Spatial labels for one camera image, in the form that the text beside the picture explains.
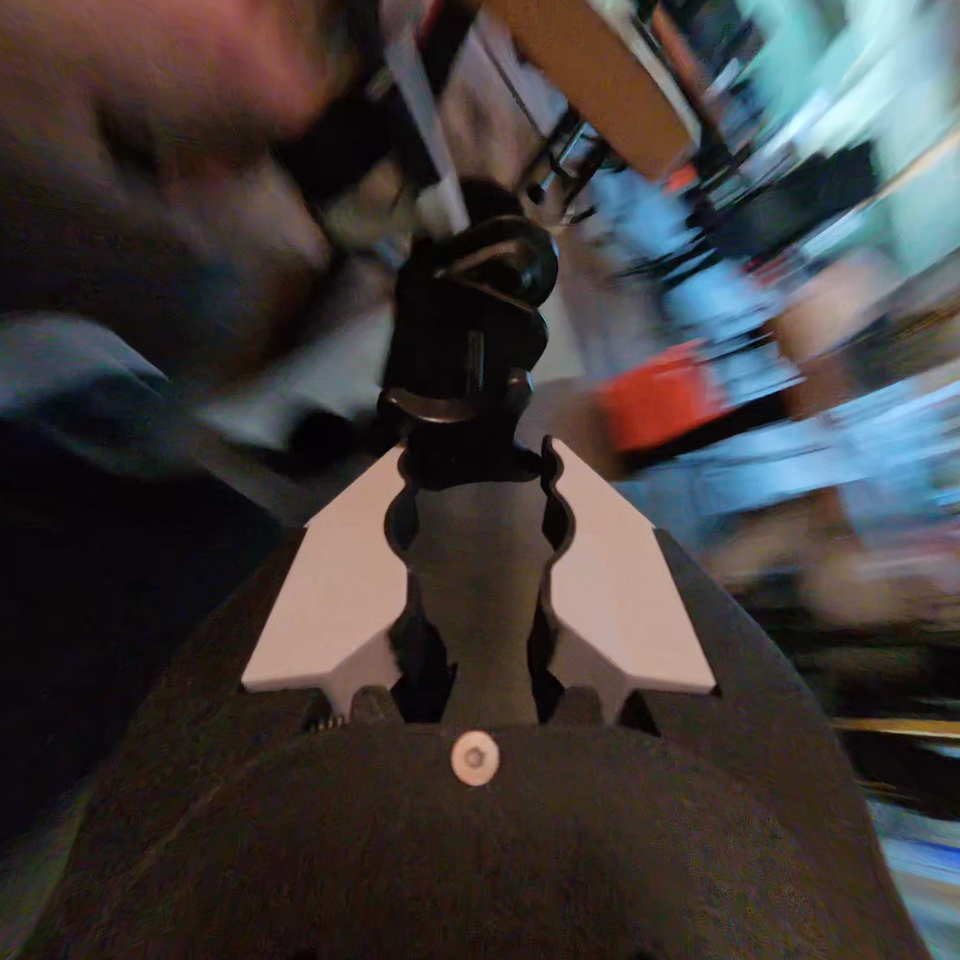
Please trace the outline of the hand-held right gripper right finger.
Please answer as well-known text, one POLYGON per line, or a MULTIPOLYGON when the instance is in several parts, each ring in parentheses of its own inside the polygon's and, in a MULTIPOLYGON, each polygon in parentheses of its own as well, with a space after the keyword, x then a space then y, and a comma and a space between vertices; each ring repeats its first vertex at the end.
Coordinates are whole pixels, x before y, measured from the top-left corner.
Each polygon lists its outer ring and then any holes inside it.
POLYGON ((714 694, 657 527, 563 441, 544 437, 541 463, 552 552, 527 641, 538 722, 573 689, 592 690, 608 724, 639 691, 714 694))

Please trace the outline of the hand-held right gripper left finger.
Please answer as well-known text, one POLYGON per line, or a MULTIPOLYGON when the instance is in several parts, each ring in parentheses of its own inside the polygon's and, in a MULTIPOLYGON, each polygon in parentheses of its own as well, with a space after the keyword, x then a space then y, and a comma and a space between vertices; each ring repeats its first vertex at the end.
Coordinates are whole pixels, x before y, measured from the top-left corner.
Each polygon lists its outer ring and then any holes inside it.
POLYGON ((246 664, 248 693, 319 690, 337 714, 366 687, 392 690, 423 667, 423 610, 409 565, 419 529, 398 444, 305 525, 246 664))

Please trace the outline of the person's left hand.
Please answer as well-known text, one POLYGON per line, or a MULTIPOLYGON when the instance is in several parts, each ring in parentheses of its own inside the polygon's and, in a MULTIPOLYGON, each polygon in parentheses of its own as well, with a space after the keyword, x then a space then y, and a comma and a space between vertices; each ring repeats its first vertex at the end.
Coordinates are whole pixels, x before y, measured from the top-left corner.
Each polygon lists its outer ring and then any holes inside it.
POLYGON ((354 66, 339 2, 2 2, 2 162, 96 169, 108 133, 162 181, 231 175, 354 66))

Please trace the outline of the black desk clamp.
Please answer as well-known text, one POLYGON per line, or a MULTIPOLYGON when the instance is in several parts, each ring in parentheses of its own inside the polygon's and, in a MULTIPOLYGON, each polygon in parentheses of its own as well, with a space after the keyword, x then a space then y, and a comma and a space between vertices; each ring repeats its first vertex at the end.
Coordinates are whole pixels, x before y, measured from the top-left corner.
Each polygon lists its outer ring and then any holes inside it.
POLYGON ((559 276, 556 242, 498 182, 461 186, 467 229, 416 240, 399 271, 377 406, 402 442, 402 474, 429 491, 543 470, 517 429, 548 345, 541 308, 559 276))

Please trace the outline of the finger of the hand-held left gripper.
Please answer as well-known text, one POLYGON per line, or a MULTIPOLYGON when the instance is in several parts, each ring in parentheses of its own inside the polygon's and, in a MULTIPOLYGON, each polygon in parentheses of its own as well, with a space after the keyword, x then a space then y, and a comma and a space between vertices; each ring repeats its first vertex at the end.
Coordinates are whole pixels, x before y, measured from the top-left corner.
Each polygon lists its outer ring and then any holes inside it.
POLYGON ((404 157, 405 177, 413 186, 417 220, 426 231, 465 231, 471 225, 471 217, 414 30, 399 29, 385 54, 391 78, 413 125, 415 145, 425 155, 425 164, 417 172, 413 154, 408 151, 404 157))

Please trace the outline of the orange plastic bin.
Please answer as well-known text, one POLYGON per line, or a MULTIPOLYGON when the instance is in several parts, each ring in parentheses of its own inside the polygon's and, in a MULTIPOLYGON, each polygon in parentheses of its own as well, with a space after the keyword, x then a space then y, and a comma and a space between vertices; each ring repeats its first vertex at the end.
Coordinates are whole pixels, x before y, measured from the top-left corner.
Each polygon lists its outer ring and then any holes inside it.
POLYGON ((712 424, 734 409, 706 343, 670 346, 595 391, 613 452, 649 452, 712 424))

